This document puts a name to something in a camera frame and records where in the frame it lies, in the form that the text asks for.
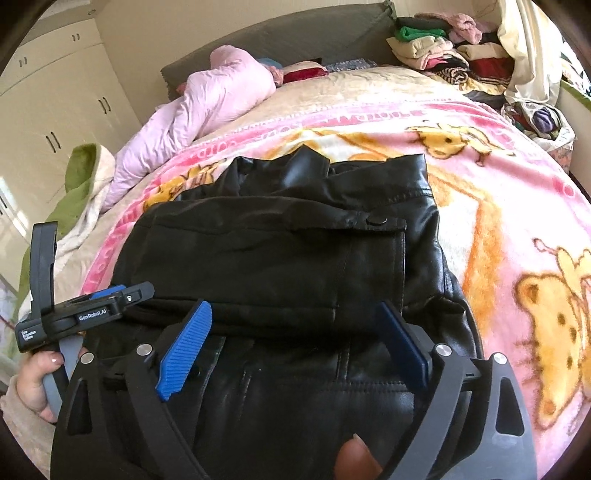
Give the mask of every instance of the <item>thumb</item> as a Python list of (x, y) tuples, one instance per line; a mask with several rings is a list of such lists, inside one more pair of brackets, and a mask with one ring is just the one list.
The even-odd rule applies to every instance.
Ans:
[(21, 366), (17, 377), (17, 394), (31, 410), (40, 412), (47, 404), (43, 389), (43, 377), (53, 373), (64, 364), (57, 352), (37, 352)]
[(340, 448), (335, 480), (375, 480), (381, 472), (382, 467), (357, 434)]
[(43, 377), (55, 372), (64, 364), (64, 357), (59, 352), (37, 352), (21, 367), (18, 375), (23, 387), (39, 386)]

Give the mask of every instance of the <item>pile of clothes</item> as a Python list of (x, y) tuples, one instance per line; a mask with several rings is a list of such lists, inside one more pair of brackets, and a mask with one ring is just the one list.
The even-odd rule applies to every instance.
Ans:
[(504, 105), (501, 115), (569, 172), (575, 135), (560, 110), (544, 103), (515, 102)]
[(479, 101), (497, 97), (491, 106), (500, 109), (514, 61), (501, 45), (497, 30), (497, 25), (465, 14), (417, 14), (397, 18), (394, 36), (387, 42), (406, 66), (465, 93), (484, 93)]

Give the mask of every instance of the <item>snap button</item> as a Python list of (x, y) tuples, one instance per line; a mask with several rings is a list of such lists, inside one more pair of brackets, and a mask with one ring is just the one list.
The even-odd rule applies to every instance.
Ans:
[(383, 225), (388, 221), (388, 217), (382, 215), (380, 213), (370, 213), (369, 216), (365, 219), (365, 222), (369, 225)]

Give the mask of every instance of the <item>headboard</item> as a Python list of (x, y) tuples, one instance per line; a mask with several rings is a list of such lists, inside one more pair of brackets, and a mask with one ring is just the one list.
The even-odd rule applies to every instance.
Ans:
[(322, 58), (325, 64), (365, 58), (378, 64), (400, 63), (386, 38), (392, 36), (394, 11), (383, 4), (338, 5), (273, 18), (226, 35), (185, 55), (162, 70), (171, 100), (176, 87), (193, 72), (209, 70), (210, 53), (222, 45), (242, 48), (256, 59), (282, 65)]

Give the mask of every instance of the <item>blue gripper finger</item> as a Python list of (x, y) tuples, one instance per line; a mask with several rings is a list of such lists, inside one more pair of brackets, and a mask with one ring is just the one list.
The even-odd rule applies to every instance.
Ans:
[(212, 306), (202, 301), (189, 312), (183, 330), (160, 362), (160, 378), (156, 391), (163, 401), (180, 392), (187, 376), (212, 328)]

